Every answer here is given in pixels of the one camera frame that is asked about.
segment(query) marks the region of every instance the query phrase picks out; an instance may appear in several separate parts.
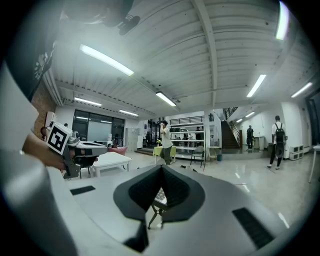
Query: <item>white shirt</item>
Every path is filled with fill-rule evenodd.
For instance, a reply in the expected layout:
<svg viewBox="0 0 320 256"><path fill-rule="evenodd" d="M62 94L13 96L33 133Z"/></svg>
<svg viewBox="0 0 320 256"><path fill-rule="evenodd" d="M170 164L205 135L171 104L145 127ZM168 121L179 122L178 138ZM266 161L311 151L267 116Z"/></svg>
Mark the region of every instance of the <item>white shirt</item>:
<svg viewBox="0 0 320 256"><path fill-rule="evenodd" d="M280 129L281 127L281 124L282 124L282 129L284 130L284 132L286 132L286 126L284 123L281 123L279 121L276 122L276 125L278 126L278 128ZM276 130L277 130L277 127L276 127L275 124L272 125L272 131L271 131L271 134L274 135L274 141L273 141L273 144L277 144L276 141L277 141L277 136L276 136Z"/></svg>
<svg viewBox="0 0 320 256"><path fill-rule="evenodd" d="M163 131L165 132L165 134L161 135L161 137L162 137L162 147L164 149L167 149L167 148L170 148L173 144L172 144L171 139L170 139L170 131L169 131L169 129L166 127L166 128L163 129Z"/></svg>

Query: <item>glass wall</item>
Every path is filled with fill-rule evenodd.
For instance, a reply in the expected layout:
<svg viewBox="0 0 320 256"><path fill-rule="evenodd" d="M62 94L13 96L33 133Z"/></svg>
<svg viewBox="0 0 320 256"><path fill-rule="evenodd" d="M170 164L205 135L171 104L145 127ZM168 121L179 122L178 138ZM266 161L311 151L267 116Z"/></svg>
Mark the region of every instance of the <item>glass wall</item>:
<svg viewBox="0 0 320 256"><path fill-rule="evenodd" d="M123 145L125 120L111 116L75 110L72 130L83 141L106 142L111 134L117 145Z"/></svg>

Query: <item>person with backpack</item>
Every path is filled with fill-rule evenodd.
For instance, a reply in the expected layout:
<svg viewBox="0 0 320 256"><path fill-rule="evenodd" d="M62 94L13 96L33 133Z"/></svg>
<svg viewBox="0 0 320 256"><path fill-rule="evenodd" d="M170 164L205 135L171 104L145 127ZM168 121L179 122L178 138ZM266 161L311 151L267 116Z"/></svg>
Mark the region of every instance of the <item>person with backpack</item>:
<svg viewBox="0 0 320 256"><path fill-rule="evenodd" d="M272 167L272 164L275 159L275 155L277 155L278 157L278 161L275 169L278 170L280 168L280 163L284 155L285 136L286 136L285 124L280 122L280 117L277 115L275 117L275 123L272 125L273 148L272 148L272 153L270 158L270 164L267 166L268 168Z"/></svg>
<svg viewBox="0 0 320 256"><path fill-rule="evenodd" d="M252 129L250 124L248 130L246 130L246 143L248 144L248 150L252 150L253 140L254 140L254 129Z"/></svg>

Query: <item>ceiling light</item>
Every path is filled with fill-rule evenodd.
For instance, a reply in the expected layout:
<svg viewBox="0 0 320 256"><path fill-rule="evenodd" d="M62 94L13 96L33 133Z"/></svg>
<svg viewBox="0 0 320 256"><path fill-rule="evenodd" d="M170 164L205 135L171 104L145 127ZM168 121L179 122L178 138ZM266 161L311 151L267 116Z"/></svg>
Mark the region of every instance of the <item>ceiling light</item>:
<svg viewBox="0 0 320 256"><path fill-rule="evenodd" d="M296 96L298 96L299 94L301 94L303 91L305 91L306 89L308 89L310 86L312 86L312 82L308 82L304 87L302 87L300 90L298 90L294 95L291 96L291 98L294 98Z"/></svg>
<svg viewBox="0 0 320 256"><path fill-rule="evenodd" d="M92 105L101 106L101 104L100 104L100 103L95 103L95 102L93 102L93 101L86 100L86 99L82 99L82 98L74 97L74 100L75 100L75 101L80 101L80 102L90 103L90 104L92 104Z"/></svg>
<svg viewBox="0 0 320 256"><path fill-rule="evenodd" d="M259 86L261 85L261 83L264 81L264 79L266 78L266 74L261 74L258 78L258 80L255 82L254 86L252 87L251 91L249 92L249 94L247 95L247 97L251 97L252 95L254 95L254 93L256 92L256 90L259 88Z"/></svg>
<svg viewBox="0 0 320 256"><path fill-rule="evenodd" d="M283 2L280 3L280 13L279 13L279 22L278 29L276 31L276 39L283 40L285 39L287 28L289 24L289 10Z"/></svg>
<svg viewBox="0 0 320 256"><path fill-rule="evenodd" d="M165 96L162 92L157 92L155 95L157 95L158 97L160 97L161 99L163 99L166 103L168 103L170 106L175 107L176 104L171 101L167 96Z"/></svg>
<svg viewBox="0 0 320 256"><path fill-rule="evenodd" d="M126 113L128 115L133 115L133 116L139 116L138 114L135 114L135 113L131 113L131 112L128 112L128 111L124 111L124 110L119 110L119 112L122 112L122 113Z"/></svg>
<svg viewBox="0 0 320 256"><path fill-rule="evenodd" d="M132 70L130 70L129 68L127 68L126 66L122 65L121 63L119 63L118 61L114 60L113 58L110 58L109 56L103 54L100 51L97 51L95 49L92 49L89 46L86 46L84 44L80 45L80 51L82 51L83 53L94 57L104 63L109 64L110 66L114 67L115 69L125 73L128 76L131 76L134 72Z"/></svg>
<svg viewBox="0 0 320 256"><path fill-rule="evenodd" d="M250 116L252 116L255 112L251 112L250 114L246 115L245 117L248 118Z"/></svg>

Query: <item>staircase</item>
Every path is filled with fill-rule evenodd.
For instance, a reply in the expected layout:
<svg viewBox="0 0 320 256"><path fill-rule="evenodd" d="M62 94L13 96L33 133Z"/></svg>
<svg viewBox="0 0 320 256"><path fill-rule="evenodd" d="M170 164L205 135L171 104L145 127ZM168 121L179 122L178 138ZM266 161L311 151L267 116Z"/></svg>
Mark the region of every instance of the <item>staircase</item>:
<svg viewBox="0 0 320 256"><path fill-rule="evenodd" d="M226 121L221 122L222 148L239 149L239 144Z"/></svg>

